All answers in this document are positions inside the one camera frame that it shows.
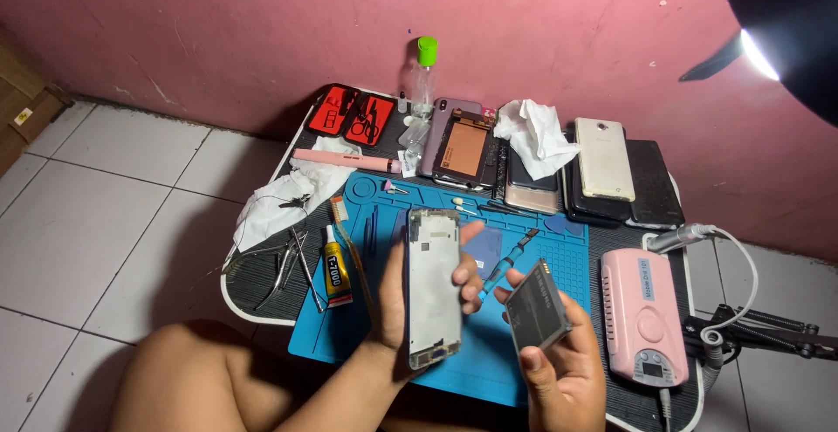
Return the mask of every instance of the white cloth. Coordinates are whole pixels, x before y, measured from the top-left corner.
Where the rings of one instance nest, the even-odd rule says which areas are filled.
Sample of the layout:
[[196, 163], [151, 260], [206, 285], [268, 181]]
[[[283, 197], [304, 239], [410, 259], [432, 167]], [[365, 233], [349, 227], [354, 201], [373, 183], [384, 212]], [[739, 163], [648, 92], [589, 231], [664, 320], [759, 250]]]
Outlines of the white cloth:
[[532, 100], [513, 100], [503, 105], [494, 133], [509, 141], [532, 180], [555, 175], [579, 153], [579, 144], [570, 144], [561, 135], [556, 107]]
[[[312, 149], [361, 154], [360, 147], [347, 143], [342, 137], [318, 137]], [[306, 212], [311, 213], [334, 195], [354, 171], [353, 167], [300, 159], [291, 159], [291, 165], [295, 169], [290, 174], [273, 180], [248, 198], [233, 233], [233, 243], [240, 251], [246, 251], [306, 216], [297, 207], [280, 208], [280, 204], [311, 195], [304, 206]]]

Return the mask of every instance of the blue silicone repair mat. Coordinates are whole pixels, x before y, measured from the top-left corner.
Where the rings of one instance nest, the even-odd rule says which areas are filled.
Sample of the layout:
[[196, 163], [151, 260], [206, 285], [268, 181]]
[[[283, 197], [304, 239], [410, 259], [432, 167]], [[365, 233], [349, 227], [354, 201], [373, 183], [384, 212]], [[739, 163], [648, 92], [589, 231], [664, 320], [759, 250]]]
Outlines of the blue silicone repair mat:
[[[453, 208], [451, 200], [455, 197], [474, 204], [486, 202], [484, 198], [473, 195], [444, 191], [408, 181], [400, 181], [397, 184], [399, 188], [410, 191], [409, 195], [390, 195], [381, 190], [383, 183], [384, 178], [378, 175], [356, 171], [351, 174], [343, 192], [343, 201], [350, 215], [350, 220], [343, 224], [359, 252], [363, 250], [366, 218], [378, 206], [378, 224], [375, 228], [377, 251], [366, 267], [367, 278], [376, 304], [378, 304], [378, 284], [390, 250], [394, 226], [403, 224], [396, 221], [396, 215], [400, 210], [411, 207]], [[591, 284], [588, 272], [587, 226], [568, 222], [567, 227], [560, 234], [554, 233], [545, 226], [545, 216], [539, 216], [536, 220], [525, 216], [480, 212], [476, 206], [467, 206], [467, 209], [477, 213], [478, 216], [461, 213], [464, 223], [481, 219], [486, 222], [487, 226], [500, 230], [503, 235], [501, 257], [505, 257], [524, 234], [537, 224], [540, 229], [538, 236], [525, 246], [524, 254], [518, 257], [515, 267], [526, 272], [539, 257], [543, 257], [550, 267], [556, 286], [590, 312]], [[361, 282], [355, 275], [352, 258], [345, 245], [343, 245], [343, 260], [350, 272], [354, 301], [349, 305], [327, 309], [320, 314], [309, 292], [300, 310], [291, 342], [288, 344], [288, 352], [323, 362], [343, 362], [370, 331]], [[322, 258], [317, 265], [317, 270], [312, 272], [312, 276], [314, 287], [321, 296], [321, 302], [325, 305], [326, 290]], [[505, 280], [500, 286], [509, 288]], [[518, 359], [509, 327], [500, 316], [503, 310], [503, 306], [493, 295], [489, 294], [483, 307], [476, 314], [466, 316], [464, 319], [463, 343], [460, 352], [431, 367], [413, 382], [501, 405], [525, 407], [526, 389], [520, 377]]]

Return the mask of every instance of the button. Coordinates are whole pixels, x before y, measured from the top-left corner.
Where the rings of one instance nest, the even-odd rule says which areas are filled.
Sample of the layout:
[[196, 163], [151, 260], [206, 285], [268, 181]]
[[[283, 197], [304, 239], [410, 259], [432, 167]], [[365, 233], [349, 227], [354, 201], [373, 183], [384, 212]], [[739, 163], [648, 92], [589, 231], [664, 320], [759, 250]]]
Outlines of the button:
[[660, 324], [658, 318], [652, 315], [645, 315], [638, 319], [637, 330], [644, 339], [653, 344], [664, 338], [664, 326]]

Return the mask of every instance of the pliers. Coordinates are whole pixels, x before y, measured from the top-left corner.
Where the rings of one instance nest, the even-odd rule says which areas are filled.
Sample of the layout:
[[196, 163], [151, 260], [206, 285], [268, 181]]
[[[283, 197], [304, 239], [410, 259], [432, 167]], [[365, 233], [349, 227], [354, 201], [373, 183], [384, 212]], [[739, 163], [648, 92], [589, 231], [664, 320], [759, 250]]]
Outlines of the pliers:
[[[300, 244], [302, 244], [302, 242], [306, 240], [306, 236], [308, 234], [309, 233], [303, 233], [300, 236]], [[268, 302], [268, 300], [270, 300], [274, 296], [274, 294], [277, 293], [278, 289], [285, 289], [285, 285], [288, 283], [288, 279], [291, 278], [291, 271], [294, 269], [294, 265], [297, 263], [297, 258], [300, 255], [295, 247], [296, 247], [296, 245], [295, 245], [294, 241], [290, 240], [290, 241], [288, 241], [288, 243], [285, 244], [285, 247], [282, 249], [282, 252], [281, 252], [282, 258], [281, 259], [280, 259], [280, 255], [277, 254], [277, 260], [278, 260], [277, 279], [274, 280], [274, 282], [273, 282], [273, 288], [271, 289], [271, 292], [268, 293], [267, 296], [262, 300], [262, 302], [259, 303], [259, 305], [253, 310], [257, 311], [257, 310], [259, 310], [259, 308], [262, 308]], [[288, 258], [291, 257], [292, 254], [293, 254], [293, 259], [291, 260], [291, 264], [288, 265]], [[288, 267], [287, 276], [284, 276], [284, 275], [286, 275], [285, 274], [285, 267]]]

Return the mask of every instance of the black table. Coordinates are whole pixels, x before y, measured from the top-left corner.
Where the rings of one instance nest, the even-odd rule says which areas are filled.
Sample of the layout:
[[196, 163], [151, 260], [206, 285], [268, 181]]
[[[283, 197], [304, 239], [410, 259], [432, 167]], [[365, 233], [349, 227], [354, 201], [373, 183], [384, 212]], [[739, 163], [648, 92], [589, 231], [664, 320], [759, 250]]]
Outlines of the black table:
[[[381, 143], [375, 149], [364, 149], [364, 155], [396, 158], [396, 150], [402, 147], [396, 142], [399, 136], [405, 131], [406, 126], [402, 123], [404, 115], [394, 113], [391, 122], [387, 125]], [[300, 126], [297, 135], [294, 137], [288, 152], [282, 158], [277, 172], [271, 178], [276, 179], [278, 175], [286, 175], [291, 172], [291, 165], [288, 158], [294, 148], [311, 148], [317, 136]], [[402, 180], [400, 175], [383, 174], [392, 180]], [[432, 180], [422, 179], [425, 185], [439, 186]], [[451, 191], [451, 187], [441, 187]], [[485, 190], [481, 196], [491, 198], [491, 192]], [[309, 261], [309, 268], [314, 270], [317, 260], [320, 257], [320, 249], [323, 246], [323, 231], [317, 230], [330, 224], [332, 212], [329, 202], [324, 202], [312, 212], [306, 219], [309, 229], [309, 236], [304, 247], [306, 260]], [[607, 393], [607, 418], [619, 427], [626, 430], [637, 430], [643, 432], [656, 432], [665, 430], [664, 422], [660, 413], [660, 405], [657, 390], [643, 387], [628, 380], [618, 377], [608, 370], [608, 354], [605, 352], [605, 334], [603, 330], [602, 314], [602, 290], [600, 288], [599, 269], [600, 257], [611, 250], [622, 247], [641, 247], [642, 237], [649, 230], [622, 226], [618, 229], [602, 229], [590, 226], [590, 245], [588, 247], [589, 266], [591, 274], [591, 320], [593, 328], [600, 337], [599, 353], [602, 358], [602, 366], [606, 371]], [[266, 241], [256, 245], [253, 249], [275, 247], [285, 244], [290, 238], [288, 231], [282, 231], [269, 237]], [[672, 266], [672, 276], [675, 282], [676, 298], [678, 299], [678, 311], [681, 319], [687, 315], [695, 314], [690, 295], [690, 275], [686, 263], [686, 250], [673, 251], [668, 254]], [[273, 256], [249, 257], [237, 264], [226, 276], [221, 277], [221, 291], [230, 309], [248, 320], [261, 324], [275, 324], [293, 326], [297, 315], [302, 307], [309, 285], [305, 275], [299, 266], [295, 266], [288, 285], [285, 289], [277, 292], [267, 305], [259, 311], [255, 308], [271, 290], [276, 276], [276, 263]], [[700, 387], [701, 367], [693, 358], [689, 359], [690, 379], [686, 384], [673, 388], [672, 393], [672, 424], [673, 431], [692, 430], [698, 423], [701, 416], [701, 408], [704, 405], [704, 394]]]

